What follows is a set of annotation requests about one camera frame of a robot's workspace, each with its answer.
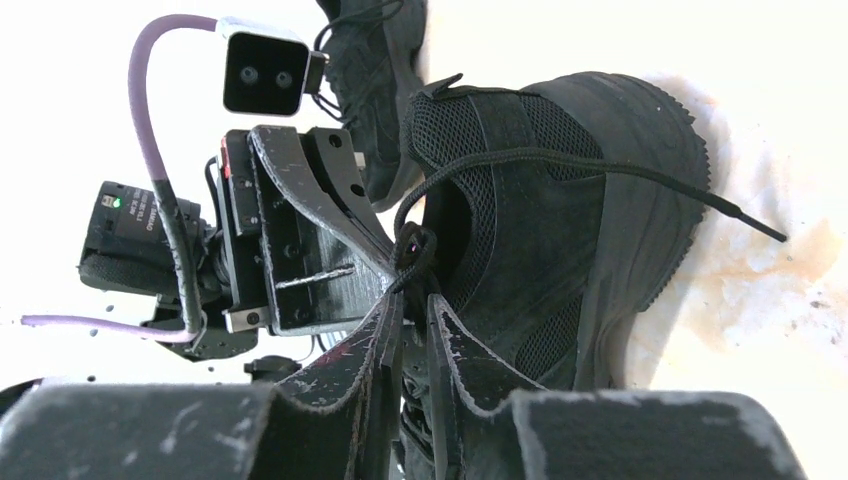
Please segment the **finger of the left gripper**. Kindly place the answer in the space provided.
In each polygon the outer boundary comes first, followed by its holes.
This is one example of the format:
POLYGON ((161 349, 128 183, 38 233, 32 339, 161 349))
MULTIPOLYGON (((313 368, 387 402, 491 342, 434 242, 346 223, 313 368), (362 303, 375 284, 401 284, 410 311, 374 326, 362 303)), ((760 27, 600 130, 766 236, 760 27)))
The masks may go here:
POLYGON ((307 132, 306 138, 304 150, 321 188, 348 220, 378 247, 390 251, 392 240, 366 195, 349 132, 314 127, 307 132))
POLYGON ((272 184, 300 214, 350 248, 380 278, 396 277, 392 248, 378 247, 319 185, 304 150, 306 135, 293 127, 259 125, 249 131, 249 139, 272 184))

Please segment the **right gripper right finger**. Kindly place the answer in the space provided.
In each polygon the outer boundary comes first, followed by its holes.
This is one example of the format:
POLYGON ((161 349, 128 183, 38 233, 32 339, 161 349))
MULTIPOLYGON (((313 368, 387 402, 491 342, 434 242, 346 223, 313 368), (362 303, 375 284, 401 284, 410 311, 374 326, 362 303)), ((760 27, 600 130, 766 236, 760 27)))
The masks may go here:
POLYGON ((738 393, 542 388, 428 300, 440 479, 801 479, 775 419, 738 393))

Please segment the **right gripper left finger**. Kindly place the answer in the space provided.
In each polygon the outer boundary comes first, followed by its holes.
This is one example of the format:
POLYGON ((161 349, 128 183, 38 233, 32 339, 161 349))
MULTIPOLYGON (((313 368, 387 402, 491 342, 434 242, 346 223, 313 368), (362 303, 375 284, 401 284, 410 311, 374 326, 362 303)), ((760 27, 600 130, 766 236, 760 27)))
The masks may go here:
POLYGON ((5 479, 385 479, 403 300, 277 383, 66 384, 1 422, 5 479))

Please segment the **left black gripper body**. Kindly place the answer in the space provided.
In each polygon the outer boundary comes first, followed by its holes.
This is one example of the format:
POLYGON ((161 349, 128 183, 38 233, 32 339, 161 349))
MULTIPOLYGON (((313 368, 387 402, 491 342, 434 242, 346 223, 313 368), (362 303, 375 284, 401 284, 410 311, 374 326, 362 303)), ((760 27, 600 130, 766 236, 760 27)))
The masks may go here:
POLYGON ((391 279, 282 196, 256 159, 249 131, 229 131, 217 160, 227 330, 299 336, 355 329, 391 279))

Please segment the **black shoe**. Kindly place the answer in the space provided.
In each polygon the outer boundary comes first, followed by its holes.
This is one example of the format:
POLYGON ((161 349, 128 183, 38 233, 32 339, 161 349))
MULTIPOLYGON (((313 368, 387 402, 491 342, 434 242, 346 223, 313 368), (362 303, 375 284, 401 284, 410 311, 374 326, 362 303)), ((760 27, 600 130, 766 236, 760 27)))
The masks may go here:
POLYGON ((693 117, 631 76, 582 72, 520 90, 451 77, 411 100, 406 154, 424 171, 426 209, 397 242, 421 280, 426 316, 410 327, 400 439, 408 479, 435 473, 428 300, 542 388, 624 390, 617 334, 648 309, 693 243, 706 208, 784 242, 785 235, 709 189, 693 117))
POLYGON ((401 153, 400 127, 410 96, 423 86, 418 53, 427 25, 422 0, 320 1, 328 20, 313 48, 329 56, 325 70, 337 104, 315 98, 338 112, 364 155, 363 187, 373 209, 383 212, 404 196, 421 175, 401 153))

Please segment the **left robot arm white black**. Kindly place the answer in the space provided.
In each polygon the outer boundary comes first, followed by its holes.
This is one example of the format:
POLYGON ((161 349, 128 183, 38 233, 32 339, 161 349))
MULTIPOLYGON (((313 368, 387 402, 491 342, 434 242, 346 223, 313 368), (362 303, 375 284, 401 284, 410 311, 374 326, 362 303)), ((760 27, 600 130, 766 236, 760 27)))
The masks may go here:
MULTIPOLYGON (((216 219, 180 200, 206 324, 172 351, 230 358, 275 336, 353 330, 391 283, 391 240, 339 129, 257 126, 222 141, 209 179, 216 219)), ((152 192, 104 182, 78 267, 90 287, 153 296, 147 326, 184 324, 171 249, 152 192)))

